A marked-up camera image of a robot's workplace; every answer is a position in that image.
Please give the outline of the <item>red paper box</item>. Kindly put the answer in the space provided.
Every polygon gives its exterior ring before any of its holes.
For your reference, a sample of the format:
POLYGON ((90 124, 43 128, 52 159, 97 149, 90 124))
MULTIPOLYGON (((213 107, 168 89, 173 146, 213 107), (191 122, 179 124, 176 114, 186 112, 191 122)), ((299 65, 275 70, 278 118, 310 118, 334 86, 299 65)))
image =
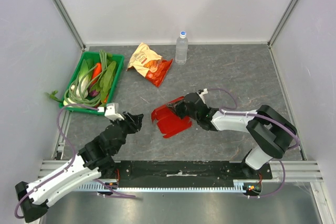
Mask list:
POLYGON ((183 96, 176 98, 154 109, 151 113, 152 123, 156 121, 156 124, 164 138, 170 138, 192 126, 192 121, 188 116, 186 116, 184 119, 181 119, 168 107, 170 103, 179 102, 183 98, 183 96))

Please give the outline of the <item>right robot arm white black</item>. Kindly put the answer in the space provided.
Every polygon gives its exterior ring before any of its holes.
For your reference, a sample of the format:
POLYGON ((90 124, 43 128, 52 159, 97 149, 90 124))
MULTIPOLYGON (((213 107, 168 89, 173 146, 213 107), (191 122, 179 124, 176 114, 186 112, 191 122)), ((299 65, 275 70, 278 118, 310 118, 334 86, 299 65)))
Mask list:
POLYGON ((236 107, 211 108, 205 95, 209 89, 185 95, 166 106, 180 119, 189 117, 207 131, 237 131, 249 133, 257 143, 244 157, 241 174, 254 178, 259 169, 272 159, 282 159, 287 150, 299 146, 296 128, 268 105, 257 110, 234 111, 236 107))

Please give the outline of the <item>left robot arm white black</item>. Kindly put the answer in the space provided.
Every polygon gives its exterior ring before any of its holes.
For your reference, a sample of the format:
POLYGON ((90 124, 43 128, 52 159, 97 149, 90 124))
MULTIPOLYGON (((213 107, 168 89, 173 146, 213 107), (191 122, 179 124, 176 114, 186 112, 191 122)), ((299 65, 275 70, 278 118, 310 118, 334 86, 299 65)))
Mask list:
POLYGON ((18 204, 14 214, 26 223, 43 215, 60 198, 85 182, 111 178, 115 173, 113 156, 126 143, 127 135, 137 133, 142 127, 143 114, 129 112, 110 120, 110 125, 64 165, 34 182, 20 182, 15 186, 18 204))

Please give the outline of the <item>green leafy vegetable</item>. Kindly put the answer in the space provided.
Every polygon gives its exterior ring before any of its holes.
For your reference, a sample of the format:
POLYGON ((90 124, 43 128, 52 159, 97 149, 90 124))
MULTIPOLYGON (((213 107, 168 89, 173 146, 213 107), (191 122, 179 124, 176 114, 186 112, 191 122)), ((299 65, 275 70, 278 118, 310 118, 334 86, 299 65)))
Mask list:
POLYGON ((90 91, 98 92, 100 94, 101 103, 107 102, 114 77, 116 75, 117 63, 111 61, 107 66, 106 71, 101 75, 100 79, 91 87, 90 91))

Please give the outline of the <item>purple eggplant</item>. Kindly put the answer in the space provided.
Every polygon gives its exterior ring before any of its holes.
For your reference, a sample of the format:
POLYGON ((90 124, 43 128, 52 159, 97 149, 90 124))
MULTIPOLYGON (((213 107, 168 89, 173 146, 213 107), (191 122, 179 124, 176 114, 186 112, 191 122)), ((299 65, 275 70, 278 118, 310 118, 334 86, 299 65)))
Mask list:
POLYGON ((91 88, 90 91, 89 91, 89 96, 94 98, 99 93, 100 93, 100 89, 99 88, 91 88))

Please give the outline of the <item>green plastic tray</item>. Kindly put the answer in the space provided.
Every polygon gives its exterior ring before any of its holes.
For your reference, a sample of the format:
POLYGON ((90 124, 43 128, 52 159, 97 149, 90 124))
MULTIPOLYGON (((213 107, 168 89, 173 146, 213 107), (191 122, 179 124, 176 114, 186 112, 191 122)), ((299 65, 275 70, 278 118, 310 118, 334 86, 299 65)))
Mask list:
POLYGON ((84 52, 59 106, 66 106, 69 111, 103 115, 98 107, 113 100, 123 66, 123 55, 104 50, 84 52))

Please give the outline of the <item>green long beans bundle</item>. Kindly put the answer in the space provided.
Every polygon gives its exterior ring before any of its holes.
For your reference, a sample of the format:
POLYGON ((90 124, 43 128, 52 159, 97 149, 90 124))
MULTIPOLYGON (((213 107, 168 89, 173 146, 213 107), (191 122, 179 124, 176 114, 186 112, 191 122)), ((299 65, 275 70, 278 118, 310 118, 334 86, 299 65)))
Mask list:
POLYGON ((75 80, 64 94, 63 105, 77 103, 97 108, 107 104, 117 69, 117 63, 110 60, 110 56, 101 50, 98 62, 82 61, 75 80))

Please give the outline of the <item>chips bag beige orange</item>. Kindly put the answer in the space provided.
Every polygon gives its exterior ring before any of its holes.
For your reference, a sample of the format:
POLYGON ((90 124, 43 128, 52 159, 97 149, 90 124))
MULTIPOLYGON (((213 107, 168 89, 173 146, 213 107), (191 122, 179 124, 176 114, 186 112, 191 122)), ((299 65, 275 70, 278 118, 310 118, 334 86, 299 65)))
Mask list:
POLYGON ((173 59, 165 60, 162 56, 150 49, 147 44, 142 42, 132 54, 127 66, 127 71, 135 69, 141 76, 158 88, 164 81, 172 63, 173 59))

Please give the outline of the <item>clear water bottle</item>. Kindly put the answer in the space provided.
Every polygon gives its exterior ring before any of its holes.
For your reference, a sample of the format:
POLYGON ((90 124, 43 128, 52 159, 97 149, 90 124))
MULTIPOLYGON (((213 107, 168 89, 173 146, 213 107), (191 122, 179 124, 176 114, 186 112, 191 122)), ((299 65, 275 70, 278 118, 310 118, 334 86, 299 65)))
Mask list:
POLYGON ((187 61, 188 39, 186 35, 185 31, 181 31, 176 40, 175 62, 179 65, 183 65, 187 61))

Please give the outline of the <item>bok choy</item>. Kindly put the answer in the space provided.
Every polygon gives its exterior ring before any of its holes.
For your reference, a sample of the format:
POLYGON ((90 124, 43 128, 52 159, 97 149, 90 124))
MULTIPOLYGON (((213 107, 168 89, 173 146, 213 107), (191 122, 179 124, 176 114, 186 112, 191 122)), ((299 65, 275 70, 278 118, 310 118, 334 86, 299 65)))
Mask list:
POLYGON ((63 105, 68 104, 89 104, 87 96, 88 84, 91 81, 92 72, 95 68, 93 59, 84 59, 80 66, 79 72, 75 80, 64 94, 63 105))

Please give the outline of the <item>orange carrot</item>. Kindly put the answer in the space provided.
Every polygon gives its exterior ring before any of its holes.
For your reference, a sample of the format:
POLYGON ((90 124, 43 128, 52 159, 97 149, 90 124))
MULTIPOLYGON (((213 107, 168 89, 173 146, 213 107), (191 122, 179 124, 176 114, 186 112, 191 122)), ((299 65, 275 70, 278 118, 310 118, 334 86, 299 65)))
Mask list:
POLYGON ((97 82, 101 72, 102 72, 102 66, 101 63, 98 62, 96 63, 95 68, 92 72, 91 80, 93 80, 93 82, 97 82))

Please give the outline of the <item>green leaf outside tray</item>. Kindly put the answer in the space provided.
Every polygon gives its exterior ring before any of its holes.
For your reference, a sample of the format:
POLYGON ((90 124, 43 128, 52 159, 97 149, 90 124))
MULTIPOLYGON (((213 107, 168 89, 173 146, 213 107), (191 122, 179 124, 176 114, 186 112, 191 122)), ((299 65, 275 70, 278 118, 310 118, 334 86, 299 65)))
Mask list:
POLYGON ((56 102, 62 103, 62 100, 57 97, 57 93, 58 90, 54 90, 51 93, 46 92, 45 95, 56 102))

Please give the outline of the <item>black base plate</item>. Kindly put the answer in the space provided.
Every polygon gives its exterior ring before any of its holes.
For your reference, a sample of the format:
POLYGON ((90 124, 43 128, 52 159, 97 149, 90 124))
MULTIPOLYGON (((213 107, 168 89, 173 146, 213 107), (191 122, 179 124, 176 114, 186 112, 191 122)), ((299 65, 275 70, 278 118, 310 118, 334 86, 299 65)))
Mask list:
POLYGON ((120 161, 102 179, 117 179, 120 188, 233 187, 234 180, 271 180, 269 164, 253 170, 230 161, 120 161))

